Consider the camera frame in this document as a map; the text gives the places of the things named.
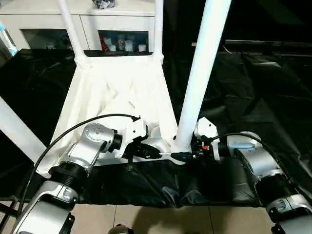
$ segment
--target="silver robotic arm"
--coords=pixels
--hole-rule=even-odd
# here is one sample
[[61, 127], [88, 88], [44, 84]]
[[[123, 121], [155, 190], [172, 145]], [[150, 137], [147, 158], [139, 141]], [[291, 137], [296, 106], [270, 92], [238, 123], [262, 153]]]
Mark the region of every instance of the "silver robotic arm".
[[[260, 140], [255, 133], [242, 132]], [[193, 158], [200, 155], [220, 160], [219, 139], [216, 127], [206, 118], [198, 121], [195, 132], [200, 150]], [[254, 188], [260, 202], [276, 225], [273, 234], [312, 234], [312, 206], [290, 182], [280, 165], [264, 146], [247, 136], [228, 136], [227, 148], [232, 157], [239, 158], [244, 165], [250, 186]]]
[[70, 211], [78, 201], [99, 153], [120, 149], [124, 152], [128, 144], [145, 139], [147, 134], [141, 119], [134, 121], [123, 134], [99, 123], [88, 124], [80, 139], [65, 151], [59, 165], [50, 169], [50, 180], [43, 183], [23, 210], [11, 233], [69, 234], [75, 221]]

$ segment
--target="white pole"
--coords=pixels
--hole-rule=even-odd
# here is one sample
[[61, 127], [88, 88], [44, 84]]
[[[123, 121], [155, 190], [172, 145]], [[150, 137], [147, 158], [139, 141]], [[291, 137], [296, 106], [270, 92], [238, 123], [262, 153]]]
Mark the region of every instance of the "white pole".
[[74, 50], [76, 59], [79, 57], [85, 57], [66, 0], [58, 0], [58, 4], [67, 28], [68, 37]]
[[164, 13], [164, 0], [155, 2], [155, 32], [154, 32], [154, 55], [162, 57], [162, 24]]
[[36, 162], [46, 147], [1, 97], [0, 119], [0, 130]]
[[231, 0], [206, 0], [197, 46], [172, 152], [189, 152], [210, 73], [219, 47]]

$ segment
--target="floor tile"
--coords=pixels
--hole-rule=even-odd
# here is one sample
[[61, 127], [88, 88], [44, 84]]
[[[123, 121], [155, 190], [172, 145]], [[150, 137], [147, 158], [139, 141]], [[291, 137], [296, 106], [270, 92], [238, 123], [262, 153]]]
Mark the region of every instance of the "floor tile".
[[75, 222], [71, 234], [106, 234], [113, 227], [115, 205], [77, 204], [72, 214]]
[[214, 234], [272, 234], [264, 208], [210, 207]]
[[117, 206], [115, 225], [133, 228], [135, 234], [212, 234], [208, 207], [157, 209]]
[[[11, 205], [11, 201], [0, 201], [0, 202], [3, 205], [6, 205], [6, 206], [10, 206]], [[4, 213], [0, 212], [0, 222], [2, 221], [3, 217], [4, 217]], [[10, 217], [8, 222], [5, 225], [5, 228], [4, 228], [3, 232], [2, 232], [2, 234], [10, 234], [11, 230], [13, 228], [14, 223], [15, 223], [15, 218], [14, 217]]]

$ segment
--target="black cable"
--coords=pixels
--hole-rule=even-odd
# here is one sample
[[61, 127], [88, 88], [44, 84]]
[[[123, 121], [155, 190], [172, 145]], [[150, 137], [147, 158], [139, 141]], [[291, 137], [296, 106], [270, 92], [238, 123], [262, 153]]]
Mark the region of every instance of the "black cable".
[[31, 180], [33, 179], [34, 177], [34, 174], [37, 170], [37, 167], [39, 166], [40, 162], [43, 160], [44, 156], [47, 154], [47, 152], [58, 142], [60, 141], [65, 135], [67, 135], [69, 132], [71, 132], [72, 130], [80, 127], [81, 125], [84, 125], [86, 123], [89, 123], [89, 122], [92, 122], [94, 120], [97, 120], [97, 119], [100, 119], [100, 118], [106, 118], [106, 117], [114, 117], [114, 116], [120, 116], [120, 117], [129, 117], [131, 118], [133, 121], [136, 121], [138, 119], [140, 119], [139, 117], [135, 117], [135, 116], [131, 116], [131, 115], [126, 115], [126, 114], [108, 114], [108, 115], [102, 115], [102, 116], [97, 116], [97, 117], [94, 117], [94, 118], [90, 118], [90, 119], [87, 119], [79, 124], [76, 124], [74, 127], [71, 127], [70, 129], [66, 130], [65, 132], [63, 132], [58, 138], [56, 138], [46, 149], [45, 151], [43, 151], [43, 153], [40, 155], [40, 157], [38, 158], [37, 162], [35, 163], [34, 167], [33, 167], [33, 170], [31, 171], [31, 174], [28, 178], [28, 182], [26, 184], [26, 187], [25, 187], [25, 190], [23, 192], [23, 196], [20, 200], [20, 203], [19, 203], [19, 212], [18, 214], [20, 215], [21, 212], [22, 212], [22, 209], [23, 209], [23, 206], [24, 206], [24, 202], [25, 202], [25, 198], [26, 198], [26, 194], [27, 194], [27, 190], [28, 190], [28, 187], [29, 187], [29, 184], [31, 182]]

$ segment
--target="black plastic sheet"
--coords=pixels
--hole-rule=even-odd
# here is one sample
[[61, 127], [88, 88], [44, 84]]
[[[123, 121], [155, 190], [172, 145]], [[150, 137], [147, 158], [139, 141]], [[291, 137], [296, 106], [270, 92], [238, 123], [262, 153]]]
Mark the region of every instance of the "black plastic sheet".
[[[46, 146], [75, 68], [71, 51], [21, 50], [0, 69], [0, 96]], [[3, 132], [0, 142], [0, 200], [7, 200], [20, 196], [32, 162]]]
[[[163, 68], [177, 119], [192, 58], [192, 54], [165, 55]], [[218, 127], [219, 133], [257, 133], [310, 200], [311, 68], [310, 58], [218, 54], [200, 113]], [[40, 183], [38, 175], [34, 185]], [[80, 202], [154, 207], [259, 205], [242, 163], [226, 154], [219, 164], [206, 166], [157, 161], [135, 163], [132, 172], [125, 164], [95, 167]]]

